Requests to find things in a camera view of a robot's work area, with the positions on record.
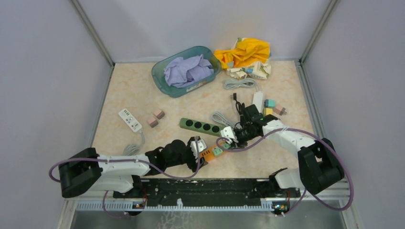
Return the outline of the orange power strip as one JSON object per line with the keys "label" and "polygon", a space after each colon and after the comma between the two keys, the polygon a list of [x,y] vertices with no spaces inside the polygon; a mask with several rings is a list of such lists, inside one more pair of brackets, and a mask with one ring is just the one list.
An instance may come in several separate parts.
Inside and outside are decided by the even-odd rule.
{"label": "orange power strip", "polygon": [[205,161],[209,162],[209,161],[212,161],[212,160],[216,159],[217,157],[220,157],[220,156],[222,156],[222,155],[224,155],[226,153],[226,151],[223,151],[223,153],[221,155],[215,157],[213,155],[213,148],[215,148],[215,147],[208,148],[205,151],[201,152],[200,157],[204,158]]}

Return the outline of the green charger plug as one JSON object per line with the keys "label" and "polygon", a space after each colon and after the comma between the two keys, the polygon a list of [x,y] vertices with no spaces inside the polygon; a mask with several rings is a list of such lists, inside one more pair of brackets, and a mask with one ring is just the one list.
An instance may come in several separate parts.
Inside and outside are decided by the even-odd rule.
{"label": "green charger plug", "polygon": [[222,142],[221,147],[226,149],[226,150],[231,148],[231,146],[227,142]]}
{"label": "green charger plug", "polygon": [[213,155],[215,157],[221,155],[222,153],[223,153],[223,150],[221,148],[218,148],[218,147],[213,148]]}

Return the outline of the yellow charger plug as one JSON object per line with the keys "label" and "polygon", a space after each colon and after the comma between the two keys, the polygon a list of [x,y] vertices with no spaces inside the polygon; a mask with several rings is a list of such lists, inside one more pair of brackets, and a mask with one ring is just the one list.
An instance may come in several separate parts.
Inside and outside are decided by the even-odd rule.
{"label": "yellow charger plug", "polygon": [[264,115],[264,116],[272,115],[272,114],[273,114],[273,109],[272,109],[272,108],[267,108],[267,107],[265,107],[265,108],[263,109],[263,115]]}

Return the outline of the green power strip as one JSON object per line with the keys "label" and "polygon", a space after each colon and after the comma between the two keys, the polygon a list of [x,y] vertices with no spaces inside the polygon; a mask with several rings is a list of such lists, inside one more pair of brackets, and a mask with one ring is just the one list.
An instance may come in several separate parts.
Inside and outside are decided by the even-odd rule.
{"label": "green power strip", "polygon": [[189,118],[181,118],[179,126],[182,129],[195,131],[202,134],[212,135],[220,137],[220,131],[223,130],[223,126],[218,126],[210,123],[196,121]]}

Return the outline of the white power strip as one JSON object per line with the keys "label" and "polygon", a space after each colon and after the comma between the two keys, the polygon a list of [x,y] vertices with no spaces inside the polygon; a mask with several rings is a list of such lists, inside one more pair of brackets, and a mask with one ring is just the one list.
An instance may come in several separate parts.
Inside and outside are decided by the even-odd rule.
{"label": "white power strip", "polygon": [[141,132],[142,125],[128,109],[122,109],[118,112],[118,115],[134,133]]}
{"label": "white power strip", "polygon": [[257,110],[262,113],[264,108],[264,93],[257,91],[253,95],[252,104],[256,106]]}

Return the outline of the teal charger plug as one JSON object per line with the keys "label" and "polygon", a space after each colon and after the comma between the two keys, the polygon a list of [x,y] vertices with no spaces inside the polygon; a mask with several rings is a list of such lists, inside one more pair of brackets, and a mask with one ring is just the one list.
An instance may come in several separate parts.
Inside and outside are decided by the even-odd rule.
{"label": "teal charger plug", "polygon": [[264,102],[265,108],[274,108],[276,106],[276,101],[272,99],[266,99]]}

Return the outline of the teal plastic basin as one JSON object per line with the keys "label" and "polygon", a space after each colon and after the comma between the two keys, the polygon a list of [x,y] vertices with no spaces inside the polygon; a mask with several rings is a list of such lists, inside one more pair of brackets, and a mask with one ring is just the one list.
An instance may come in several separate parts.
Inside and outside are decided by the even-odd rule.
{"label": "teal plastic basin", "polygon": [[[184,59],[200,55],[202,54],[205,59],[207,59],[213,66],[214,73],[196,83],[193,83],[185,88],[176,88],[174,86],[168,86],[168,84],[165,81],[165,76],[164,76],[164,69],[165,67],[175,58],[178,57],[183,57]],[[210,83],[215,79],[217,74],[221,71],[221,64],[218,59],[215,58],[214,54],[211,52],[211,50],[207,47],[204,46],[194,46],[191,48],[188,48],[184,51],[181,51],[175,55],[172,55],[157,64],[155,64],[152,67],[151,70],[151,75],[152,78],[158,87],[160,91],[172,98],[177,98],[180,96],[183,96],[207,83]]]}

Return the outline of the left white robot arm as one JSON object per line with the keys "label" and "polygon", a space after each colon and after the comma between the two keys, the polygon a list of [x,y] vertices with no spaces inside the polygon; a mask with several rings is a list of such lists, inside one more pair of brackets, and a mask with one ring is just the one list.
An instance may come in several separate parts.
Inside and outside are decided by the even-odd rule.
{"label": "left white robot arm", "polygon": [[165,174],[169,167],[186,165],[196,173],[204,165],[200,153],[207,149],[200,138],[187,143],[176,139],[164,147],[134,156],[106,156],[93,147],[61,161],[57,168],[64,198],[75,198],[88,191],[115,191],[136,198],[142,194],[144,176]]}

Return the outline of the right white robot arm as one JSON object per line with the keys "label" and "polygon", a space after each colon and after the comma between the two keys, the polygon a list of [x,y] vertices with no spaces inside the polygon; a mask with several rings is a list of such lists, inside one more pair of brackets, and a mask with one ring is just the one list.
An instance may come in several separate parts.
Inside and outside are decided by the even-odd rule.
{"label": "right white robot arm", "polygon": [[265,137],[290,152],[298,159],[298,168],[283,168],[269,178],[269,191],[282,196],[288,188],[304,188],[318,194],[341,181],[345,174],[342,165],[331,152],[333,145],[326,138],[315,140],[292,130],[272,114],[263,114],[255,105],[240,110],[240,128],[226,127],[221,136],[236,148],[245,148],[256,137]]}

